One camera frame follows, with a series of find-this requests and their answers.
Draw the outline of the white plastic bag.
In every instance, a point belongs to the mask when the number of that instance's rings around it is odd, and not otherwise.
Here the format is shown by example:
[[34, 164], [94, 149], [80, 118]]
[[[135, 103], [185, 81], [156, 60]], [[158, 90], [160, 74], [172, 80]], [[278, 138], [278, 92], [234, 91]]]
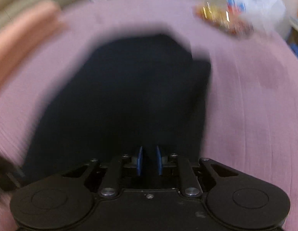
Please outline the white plastic bag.
[[226, 2], [232, 14], [265, 34], [271, 34], [286, 13], [282, 0], [226, 0]]

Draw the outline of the colourful snack package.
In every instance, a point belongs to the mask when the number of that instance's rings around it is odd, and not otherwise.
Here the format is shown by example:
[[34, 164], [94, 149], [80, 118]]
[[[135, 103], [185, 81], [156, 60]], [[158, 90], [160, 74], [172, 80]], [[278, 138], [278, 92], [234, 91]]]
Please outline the colourful snack package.
[[247, 37], [253, 33], [251, 24], [209, 2], [197, 5], [193, 10], [197, 18], [229, 35]]

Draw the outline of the dark navy hooded sweatshirt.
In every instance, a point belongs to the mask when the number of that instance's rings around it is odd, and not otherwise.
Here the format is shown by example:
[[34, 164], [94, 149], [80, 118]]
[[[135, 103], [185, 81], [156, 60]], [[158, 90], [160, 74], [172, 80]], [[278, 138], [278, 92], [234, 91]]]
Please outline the dark navy hooded sweatshirt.
[[177, 153], [199, 158], [211, 62], [167, 34], [99, 46], [47, 105], [22, 171], [29, 181], [91, 159]]

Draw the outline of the purple quilted bedspread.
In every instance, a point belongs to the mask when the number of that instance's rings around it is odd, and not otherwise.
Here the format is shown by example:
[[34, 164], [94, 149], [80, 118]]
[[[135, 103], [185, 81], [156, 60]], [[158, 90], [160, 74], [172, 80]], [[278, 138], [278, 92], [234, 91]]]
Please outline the purple quilted bedspread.
[[21, 164], [33, 123], [55, 85], [101, 37], [124, 27], [164, 28], [211, 59], [201, 154], [282, 188], [286, 230], [298, 230], [298, 59], [276, 33], [231, 37], [195, 17], [195, 0], [82, 0], [67, 31], [38, 48], [0, 93], [0, 155]]

